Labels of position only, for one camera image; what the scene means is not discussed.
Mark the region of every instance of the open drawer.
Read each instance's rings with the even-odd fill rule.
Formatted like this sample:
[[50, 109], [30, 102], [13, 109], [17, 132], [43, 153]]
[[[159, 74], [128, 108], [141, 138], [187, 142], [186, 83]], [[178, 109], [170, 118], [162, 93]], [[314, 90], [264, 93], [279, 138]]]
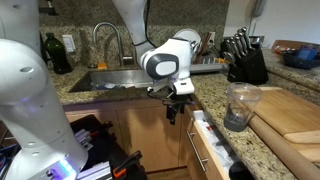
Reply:
[[[208, 129], [206, 131], [203, 130], [203, 128], [214, 128], [214, 125], [201, 122], [204, 116], [202, 111], [194, 111], [196, 112], [194, 113], [190, 111], [190, 109], [186, 109], [187, 111], [183, 116], [182, 122], [183, 134], [181, 142], [182, 154], [187, 154], [186, 165], [191, 178], [201, 180], [230, 179], [228, 174], [229, 168], [234, 162], [240, 161], [239, 158], [220, 133], [214, 137], [216, 139], [208, 138], [212, 131]], [[221, 157], [227, 157], [227, 161], [221, 161]]]

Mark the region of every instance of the stainless steel sink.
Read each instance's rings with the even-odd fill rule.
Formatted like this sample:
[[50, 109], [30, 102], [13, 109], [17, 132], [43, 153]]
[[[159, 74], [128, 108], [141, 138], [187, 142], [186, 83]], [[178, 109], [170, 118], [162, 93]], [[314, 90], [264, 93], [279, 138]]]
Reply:
[[152, 78], [142, 70], [89, 72], [69, 92], [105, 90], [105, 85], [109, 85], [108, 89], [114, 90], [129, 87], [145, 88], [152, 85]]

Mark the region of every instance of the knife handle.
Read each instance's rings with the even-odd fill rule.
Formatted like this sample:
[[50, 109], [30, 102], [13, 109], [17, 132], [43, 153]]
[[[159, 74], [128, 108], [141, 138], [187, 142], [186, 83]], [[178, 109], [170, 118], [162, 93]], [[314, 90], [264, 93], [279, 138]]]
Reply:
[[240, 42], [240, 37], [239, 37], [239, 35], [236, 34], [236, 35], [234, 36], [234, 39], [235, 39], [235, 42], [236, 42], [236, 46], [237, 46], [237, 48], [238, 48], [238, 50], [239, 50], [239, 53], [240, 53], [242, 56], [246, 56], [246, 53], [244, 52], [243, 47], [242, 47], [242, 44], [241, 44], [241, 42]]
[[243, 28], [241, 28], [241, 30], [242, 30], [242, 32], [243, 32], [243, 36], [244, 36], [244, 39], [245, 39], [245, 41], [246, 41], [246, 43], [247, 43], [247, 45], [248, 45], [248, 48], [249, 48], [250, 50], [256, 50], [255, 48], [253, 48], [253, 47], [251, 46], [251, 42], [250, 42], [249, 36], [248, 36], [248, 34], [247, 34], [247, 28], [243, 27]]
[[231, 42], [231, 47], [232, 47], [232, 49], [234, 50], [234, 54], [239, 58], [239, 59], [241, 59], [241, 55], [240, 55], [240, 53], [239, 53], [239, 50], [238, 50], [238, 48], [237, 48], [237, 45], [236, 45], [236, 42], [234, 42], [234, 41], [230, 41]]
[[225, 43], [226, 43], [226, 45], [227, 45], [228, 51], [231, 52], [232, 54], [234, 54], [235, 52], [234, 52], [234, 50], [233, 50], [232, 47], [231, 47], [231, 42], [230, 42], [230, 40], [229, 40], [229, 39], [226, 39], [226, 40], [225, 40]]
[[236, 58], [233, 56], [232, 53], [230, 53], [230, 52], [223, 52], [223, 56], [224, 56], [224, 58], [225, 58], [226, 60], [229, 61], [229, 63], [230, 63], [231, 65], [233, 65], [234, 67], [237, 67], [237, 65], [236, 65]]
[[241, 44], [242, 44], [243, 51], [244, 51], [246, 54], [248, 54], [248, 46], [247, 46], [246, 40], [244, 40], [243, 33], [242, 33], [242, 32], [239, 32], [238, 35], [239, 35], [239, 37], [240, 37], [240, 42], [241, 42]]

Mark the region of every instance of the electrical outlet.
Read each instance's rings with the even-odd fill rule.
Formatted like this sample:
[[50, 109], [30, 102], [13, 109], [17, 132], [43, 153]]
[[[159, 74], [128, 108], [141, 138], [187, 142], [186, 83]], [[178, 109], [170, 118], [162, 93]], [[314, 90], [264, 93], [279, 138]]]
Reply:
[[67, 52], [73, 53], [76, 49], [76, 46], [74, 45], [72, 35], [62, 35], [62, 39]]
[[214, 44], [214, 38], [216, 36], [216, 32], [209, 32], [210, 33], [210, 38], [208, 41], [208, 45], [213, 45]]

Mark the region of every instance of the sponge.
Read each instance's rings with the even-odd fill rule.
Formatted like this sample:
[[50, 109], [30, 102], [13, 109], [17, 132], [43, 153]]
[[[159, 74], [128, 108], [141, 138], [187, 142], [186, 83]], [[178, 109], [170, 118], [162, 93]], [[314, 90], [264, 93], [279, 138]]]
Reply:
[[107, 63], [98, 63], [98, 69], [107, 69]]

